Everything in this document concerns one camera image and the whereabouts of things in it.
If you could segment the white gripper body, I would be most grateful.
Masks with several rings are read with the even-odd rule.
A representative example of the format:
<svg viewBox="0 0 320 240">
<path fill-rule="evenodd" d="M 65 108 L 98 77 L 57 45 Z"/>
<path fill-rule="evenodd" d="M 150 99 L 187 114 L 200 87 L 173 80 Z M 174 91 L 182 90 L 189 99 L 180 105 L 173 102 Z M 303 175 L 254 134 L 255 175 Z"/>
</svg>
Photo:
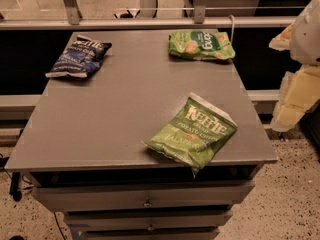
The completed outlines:
<svg viewBox="0 0 320 240">
<path fill-rule="evenodd" d="M 320 0 L 311 0 L 296 18 L 290 56 L 301 64 L 320 65 Z"/>
</svg>

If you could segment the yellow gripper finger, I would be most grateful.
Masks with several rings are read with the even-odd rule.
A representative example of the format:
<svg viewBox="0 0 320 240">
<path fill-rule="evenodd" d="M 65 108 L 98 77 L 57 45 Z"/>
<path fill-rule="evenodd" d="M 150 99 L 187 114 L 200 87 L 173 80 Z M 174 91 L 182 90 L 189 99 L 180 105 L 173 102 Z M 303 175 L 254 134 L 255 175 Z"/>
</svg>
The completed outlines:
<svg viewBox="0 0 320 240">
<path fill-rule="evenodd" d="M 270 41 L 269 47 L 277 51 L 289 50 L 293 27 L 294 24 L 287 26 L 280 34 Z"/>
<path fill-rule="evenodd" d="M 287 132 L 320 100 L 320 67 L 302 65 L 295 73 L 286 72 L 279 95 L 270 125 Z"/>
</svg>

